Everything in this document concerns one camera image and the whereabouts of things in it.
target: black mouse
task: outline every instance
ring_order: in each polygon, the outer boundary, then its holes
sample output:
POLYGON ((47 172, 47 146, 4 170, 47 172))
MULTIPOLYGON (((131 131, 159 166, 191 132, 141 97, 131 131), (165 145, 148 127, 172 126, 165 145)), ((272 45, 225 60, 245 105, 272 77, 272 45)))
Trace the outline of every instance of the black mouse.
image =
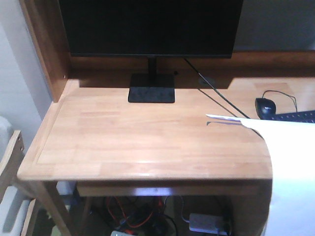
POLYGON ((276 104, 267 98, 256 98, 256 112, 259 118, 264 119, 264 115, 274 115, 276 113, 276 104))

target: keyboard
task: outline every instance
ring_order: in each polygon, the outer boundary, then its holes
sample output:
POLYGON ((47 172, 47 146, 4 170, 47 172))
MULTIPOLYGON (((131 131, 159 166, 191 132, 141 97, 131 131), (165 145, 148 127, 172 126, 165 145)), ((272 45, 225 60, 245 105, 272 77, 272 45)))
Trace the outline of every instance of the keyboard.
POLYGON ((315 111, 293 112, 283 114, 263 114, 261 119, 315 123, 315 111))

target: paper sheet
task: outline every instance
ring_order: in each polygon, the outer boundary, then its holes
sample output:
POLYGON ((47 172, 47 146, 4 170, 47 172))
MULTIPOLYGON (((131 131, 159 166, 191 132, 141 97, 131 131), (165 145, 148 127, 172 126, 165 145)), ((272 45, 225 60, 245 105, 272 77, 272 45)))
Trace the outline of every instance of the paper sheet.
POLYGON ((315 236, 315 124, 207 115, 241 123, 264 138, 273 186, 265 236, 315 236))

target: white power adapter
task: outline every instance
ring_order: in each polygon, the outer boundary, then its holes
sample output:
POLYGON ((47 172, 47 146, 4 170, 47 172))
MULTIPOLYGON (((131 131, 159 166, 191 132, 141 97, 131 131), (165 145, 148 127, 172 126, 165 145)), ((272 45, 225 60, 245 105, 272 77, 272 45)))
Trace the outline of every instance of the white power adapter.
POLYGON ((215 215, 191 213, 189 215, 189 230, 194 232, 226 235, 223 231, 223 218, 215 215))
POLYGON ((118 232, 118 231, 113 231, 110 236, 132 236, 132 235, 129 235, 129 234, 125 234, 125 233, 122 233, 122 232, 118 232))

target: mouse cable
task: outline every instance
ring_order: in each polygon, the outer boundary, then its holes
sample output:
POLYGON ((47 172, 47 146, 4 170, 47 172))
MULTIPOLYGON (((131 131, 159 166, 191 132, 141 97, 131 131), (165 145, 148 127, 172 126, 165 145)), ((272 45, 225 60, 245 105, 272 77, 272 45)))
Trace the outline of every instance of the mouse cable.
POLYGON ((205 77, 203 77, 202 74, 200 74, 200 72, 199 72, 186 58, 184 58, 184 60, 188 63, 188 65, 191 66, 191 68, 192 68, 195 72, 197 72, 197 74, 198 74, 198 75, 199 75, 199 76, 200 76, 200 77, 201 77, 224 101, 226 101, 230 106, 232 106, 236 111, 238 111, 239 113, 241 113, 244 117, 250 119, 249 116, 247 116, 244 112, 242 112, 240 109, 238 109, 233 103, 231 103, 227 98, 225 98, 225 97, 223 96, 223 94, 220 93, 212 84, 210 84, 210 83, 208 82, 208 80, 206 80, 205 77))
POLYGON ((295 111, 297 112, 297 103, 296 103, 296 98, 295 98, 295 96, 286 94, 285 92, 281 92, 281 91, 278 91, 278 90, 266 90, 266 91, 262 94, 262 98, 264 98, 264 95, 265 95, 265 93, 267 93, 267 92, 278 92, 278 93, 281 93, 281 94, 283 94, 283 95, 285 95, 285 96, 288 96, 288 97, 292 100, 292 102, 293 102, 293 104, 294 104, 294 107, 295 107, 295 111))

